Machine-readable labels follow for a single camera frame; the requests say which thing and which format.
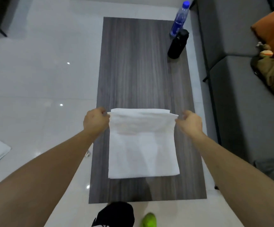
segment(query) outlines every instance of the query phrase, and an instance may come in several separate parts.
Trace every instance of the hand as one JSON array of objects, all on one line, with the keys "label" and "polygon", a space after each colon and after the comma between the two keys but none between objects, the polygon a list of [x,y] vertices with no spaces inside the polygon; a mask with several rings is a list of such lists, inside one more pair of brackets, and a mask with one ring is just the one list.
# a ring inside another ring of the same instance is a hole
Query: hand
[{"label": "hand", "polygon": [[204,134],[202,131],[202,119],[199,115],[187,110],[183,112],[183,115],[183,120],[175,120],[183,133],[191,138]]},{"label": "hand", "polygon": [[83,121],[84,130],[96,137],[105,131],[110,122],[110,115],[103,115],[104,112],[105,109],[103,107],[88,111]]}]

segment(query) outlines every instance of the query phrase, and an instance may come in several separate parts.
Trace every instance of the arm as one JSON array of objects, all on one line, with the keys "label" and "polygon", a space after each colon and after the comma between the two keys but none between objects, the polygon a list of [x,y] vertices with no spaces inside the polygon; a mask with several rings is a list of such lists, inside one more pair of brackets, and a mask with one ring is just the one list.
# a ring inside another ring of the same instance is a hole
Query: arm
[{"label": "arm", "polygon": [[226,202],[245,227],[274,226],[274,181],[215,143],[202,132],[201,118],[191,111],[177,119],[191,137]]},{"label": "arm", "polygon": [[0,182],[0,226],[44,226],[86,151],[108,127],[103,108],[91,110],[84,130],[29,161]]}]

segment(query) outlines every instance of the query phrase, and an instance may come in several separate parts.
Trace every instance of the left hand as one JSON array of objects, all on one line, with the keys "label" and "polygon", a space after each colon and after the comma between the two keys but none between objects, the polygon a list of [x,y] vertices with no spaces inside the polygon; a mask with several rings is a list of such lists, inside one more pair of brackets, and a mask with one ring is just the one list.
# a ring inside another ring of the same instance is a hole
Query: left hand
[{"label": "left hand", "polygon": [[84,130],[95,136],[105,131],[110,122],[110,115],[103,115],[105,111],[103,107],[88,111],[83,121]]}]

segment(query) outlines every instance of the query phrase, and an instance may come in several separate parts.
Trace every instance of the gray sofa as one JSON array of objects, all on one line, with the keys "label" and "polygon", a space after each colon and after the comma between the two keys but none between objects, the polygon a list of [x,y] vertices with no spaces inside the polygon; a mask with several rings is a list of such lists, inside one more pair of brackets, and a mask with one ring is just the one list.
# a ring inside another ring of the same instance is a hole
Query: gray sofa
[{"label": "gray sofa", "polygon": [[250,26],[274,0],[196,0],[219,142],[251,164],[274,159],[274,96],[253,73]]}]

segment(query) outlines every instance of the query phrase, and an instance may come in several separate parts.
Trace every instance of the blue bottle cap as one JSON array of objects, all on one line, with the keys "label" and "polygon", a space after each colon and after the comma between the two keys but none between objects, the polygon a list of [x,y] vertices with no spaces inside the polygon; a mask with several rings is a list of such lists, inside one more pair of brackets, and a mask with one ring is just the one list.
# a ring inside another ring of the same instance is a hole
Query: blue bottle cap
[{"label": "blue bottle cap", "polygon": [[190,2],[189,1],[185,1],[183,4],[182,4],[182,8],[184,9],[188,9],[190,7]]}]

